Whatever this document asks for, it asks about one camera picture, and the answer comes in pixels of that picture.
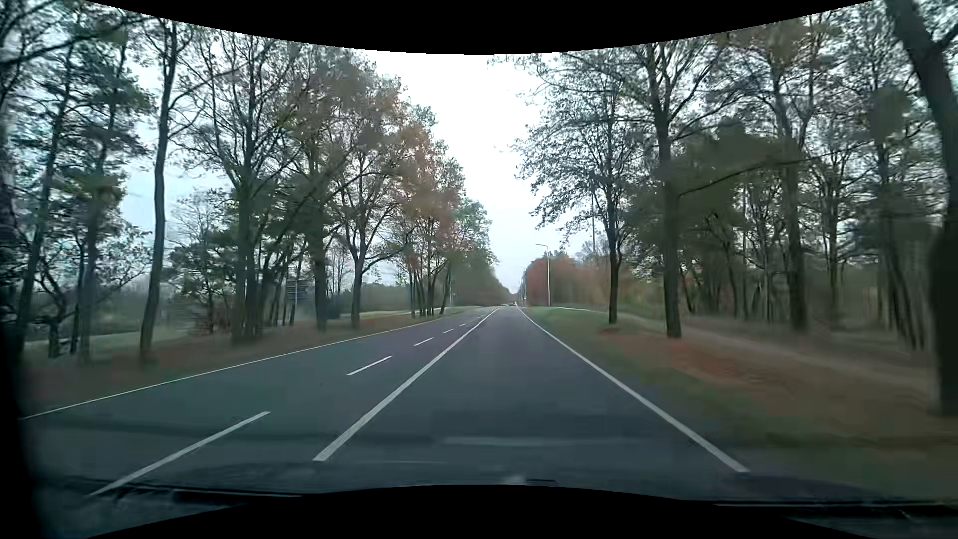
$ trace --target utility pole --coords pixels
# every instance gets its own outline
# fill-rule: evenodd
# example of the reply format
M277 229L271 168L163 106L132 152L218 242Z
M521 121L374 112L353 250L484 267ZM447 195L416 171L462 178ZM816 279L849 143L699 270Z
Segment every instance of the utility pole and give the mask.
M552 307L552 270L549 268L549 246L545 244L536 244L545 247L545 290L547 295L546 307Z

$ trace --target grass verge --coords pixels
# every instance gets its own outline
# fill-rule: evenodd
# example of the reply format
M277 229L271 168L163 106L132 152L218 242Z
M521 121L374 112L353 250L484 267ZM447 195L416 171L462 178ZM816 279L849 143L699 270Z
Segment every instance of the grass verge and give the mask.
M958 421L927 396L795 362L739 361L637 321L528 308L533 320L754 471L888 495L958 498Z

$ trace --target forest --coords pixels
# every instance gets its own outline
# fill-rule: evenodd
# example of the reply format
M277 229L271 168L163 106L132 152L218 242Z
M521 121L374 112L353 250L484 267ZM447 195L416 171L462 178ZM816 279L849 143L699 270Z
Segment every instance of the forest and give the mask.
M78 0L0 10L0 277L15 355L45 339L49 358L87 364L93 336L133 331L149 363L157 328L184 314L250 342L294 323L304 306L288 299L303 294L320 332L340 313L357 329L361 311L434 316L508 297L487 212L434 113L360 52ZM168 212L167 183L182 180L171 164L223 186ZM152 172L152 230L120 212L137 167ZM376 283L386 267L395 285Z
M533 215L596 238L533 262L529 303L551 289L615 324L625 297L672 339L680 315L887 328L937 353L940 412L958 414L956 22L949 2L884 0L496 57L539 81L513 146Z

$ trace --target road sign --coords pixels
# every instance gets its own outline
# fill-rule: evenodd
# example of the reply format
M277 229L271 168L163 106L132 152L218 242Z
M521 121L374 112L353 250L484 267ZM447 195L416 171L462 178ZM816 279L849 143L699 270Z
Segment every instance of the road sign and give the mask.
M312 287L312 281L300 280L286 283L286 300L295 301L297 303L300 301L306 301L307 292L310 287Z

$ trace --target black border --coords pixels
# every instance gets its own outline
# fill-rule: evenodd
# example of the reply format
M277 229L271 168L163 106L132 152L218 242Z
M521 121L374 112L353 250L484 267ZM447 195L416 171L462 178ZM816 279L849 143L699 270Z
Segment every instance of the black border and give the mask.
M752 0L549 4L107 0L107 6L243 34L428 54L588 50L720 34L863 2Z

